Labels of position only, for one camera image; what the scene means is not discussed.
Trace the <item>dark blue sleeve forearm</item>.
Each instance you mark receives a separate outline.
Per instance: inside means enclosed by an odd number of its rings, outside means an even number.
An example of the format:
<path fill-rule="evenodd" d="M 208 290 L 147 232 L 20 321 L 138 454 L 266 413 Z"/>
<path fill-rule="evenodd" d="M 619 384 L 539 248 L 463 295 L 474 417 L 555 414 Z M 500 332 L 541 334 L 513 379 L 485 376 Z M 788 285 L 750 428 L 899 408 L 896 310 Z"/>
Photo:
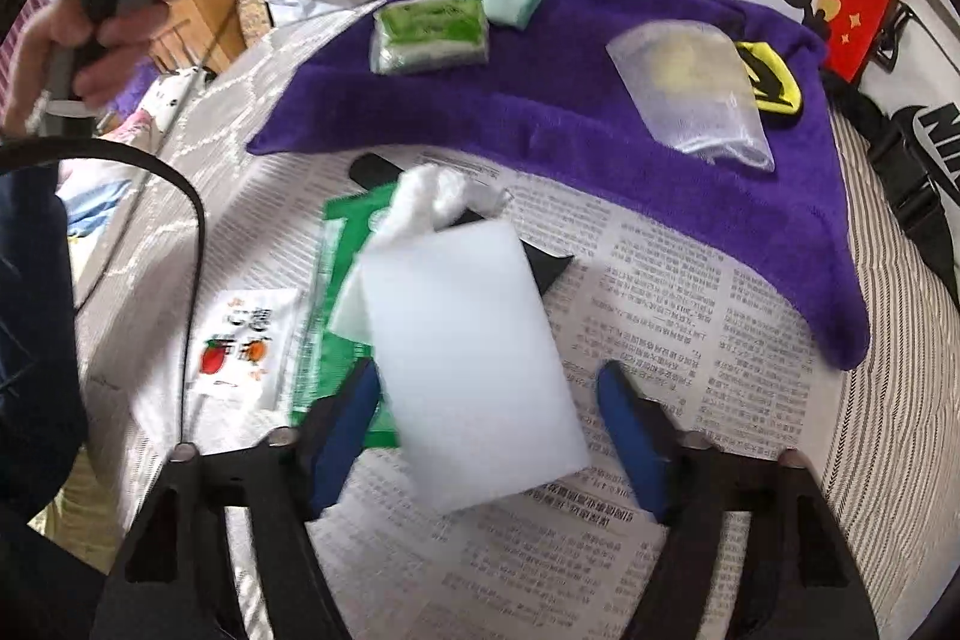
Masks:
<path fill-rule="evenodd" d="M 55 188 L 53 166 L 2 177 L 2 509 L 23 521 L 59 494 L 88 436 Z"/>

